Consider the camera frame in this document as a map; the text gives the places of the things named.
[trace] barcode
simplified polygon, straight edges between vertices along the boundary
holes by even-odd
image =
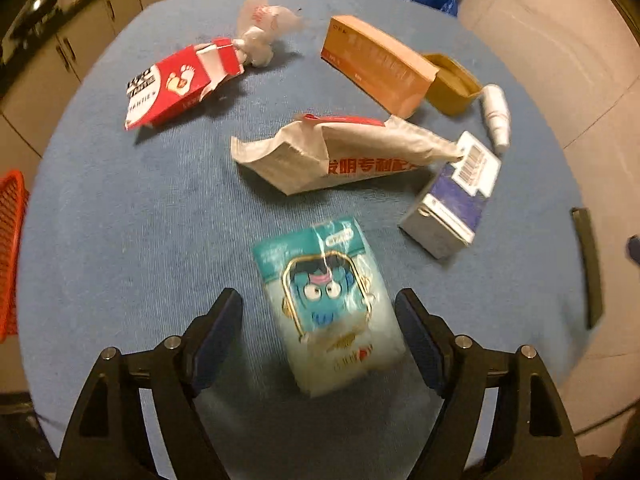
[[[476,186],[484,162],[484,153],[475,145],[471,146],[465,162],[460,169],[460,179],[468,186]]]

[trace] footprint graphic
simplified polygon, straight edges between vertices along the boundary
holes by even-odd
[[[185,95],[191,87],[195,69],[191,65],[182,65],[180,67],[180,77],[175,72],[171,72],[166,80],[166,89],[177,93],[179,96]]]

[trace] blue table surface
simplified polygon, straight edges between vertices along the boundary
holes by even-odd
[[[181,334],[222,288],[244,297],[239,342],[196,400],[233,479],[402,479],[440,409],[407,355],[386,372],[309,400],[278,339],[251,247],[264,237],[353,214],[391,296],[414,288],[455,333],[487,348],[533,344],[556,381],[584,351],[586,296],[570,208],[578,187],[554,134],[503,63],[456,19],[402,0],[270,0],[306,28],[155,134],[125,132],[126,84],[190,43],[233,36],[244,0],[166,0],[142,12],[105,51],[69,103],[40,165],[20,254],[24,367],[56,452],[100,350],[153,348]],[[415,171],[286,197],[238,168],[229,137],[271,137],[300,111],[388,114],[319,57],[334,14],[354,14],[418,52],[443,52],[499,84],[513,144],[473,245],[432,259],[397,227],[427,174]],[[411,119],[456,140],[489,143],[476,102],[446,118],[426,102]],[[470,461],[486,448],[487,394]],[[158,472],[174,476],[150,392],[143,409]]]

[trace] screw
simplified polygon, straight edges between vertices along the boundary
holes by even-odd
[[[164,340],[164,346],[167,347],[169,350],[173,350],[174,348],[178,348],[181,342],[182,342],[182,339],[180,339],[180,336],[171,335]]]
[[[115,357],[117,350],[113,346],[107,346],[102,352],[100,352],[100,357],[105,361]]]
[[[524,355],[524,357],[526,357],[527,359],[533,359],[536,355],[538,355],[536,349],[531,345],[524,345],[520,349],[520,351],[522,352],[522,355]]]
[[[474,342],[468,335],[457,335],[456,336],[456,345],[460,348],[471,348],[471,345]]]

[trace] tile floor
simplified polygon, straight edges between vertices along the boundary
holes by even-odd
[[[640,397],[640,267],[625,257],[640,233],[640,47],[609,0],[463,0],[459,18],[536,102],[593,215],[606,317],[561,385],[578,430]],[[581,453],[610,456],[629,416],[580,437]]]

